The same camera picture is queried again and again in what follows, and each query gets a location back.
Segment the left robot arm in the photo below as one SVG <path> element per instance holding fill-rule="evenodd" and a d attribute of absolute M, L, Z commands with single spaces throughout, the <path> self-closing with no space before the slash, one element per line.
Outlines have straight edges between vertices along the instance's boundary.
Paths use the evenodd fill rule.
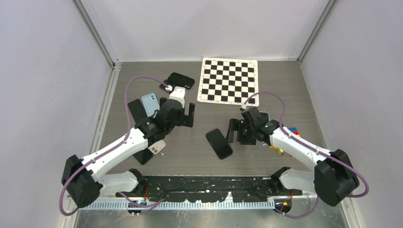
<path fill-rule="evenodd" d="M 176 126 L 193 127 L 196 105 L 189 104 L 185 113 L 182 98 L 162 98 L 159 108 L 151 116 L 135 117 L 135 125 L 108 146 L 90 155 L 67 158 L 61 183 L 63 185 L 59 205 L 63 206 L 65 193 L 78 209 L 92 204 L 101 195 L 130 192 L 139 197 L 145 193 L 146 184 L 136 169 L 118 173 L 108 172 L 126 158 L 146 150 L 163 140 Z"/>

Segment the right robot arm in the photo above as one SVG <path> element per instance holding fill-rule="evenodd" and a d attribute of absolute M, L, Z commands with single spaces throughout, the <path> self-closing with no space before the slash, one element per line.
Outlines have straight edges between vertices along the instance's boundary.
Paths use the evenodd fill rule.
<path fill-rule="evenodd" d="M 341 149 L 331 151 L 297 136 L 277 120 L 256 107 L 241 111 L 241 119 L 230 119 L 227 140 L 243 145 L 264 142 L 268 146 L 283 150 L 299 160 L 309 170 L 298 171 L 286 168 L 274 175 L 271 188 L 278 195 L 289 189 L 316 194 L 329 206 L 338 205 L 351 197 L 359 185 L 359 179 L 346 152 Z"/>

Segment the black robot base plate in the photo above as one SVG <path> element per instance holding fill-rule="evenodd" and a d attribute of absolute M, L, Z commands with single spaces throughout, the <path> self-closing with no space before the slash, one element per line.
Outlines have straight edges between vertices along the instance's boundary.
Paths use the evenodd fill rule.
<path fill-rule="evenodd" d="M 150 201 L 195 203 L 223 202 L 232 197 L 236 203 L 264 202 L 272 196 L 301 196 L 301 190 L 288 190 L 270 177 L 248 176 L 144 176 L 140 190 L 125 193 L 128 197 Z"/>

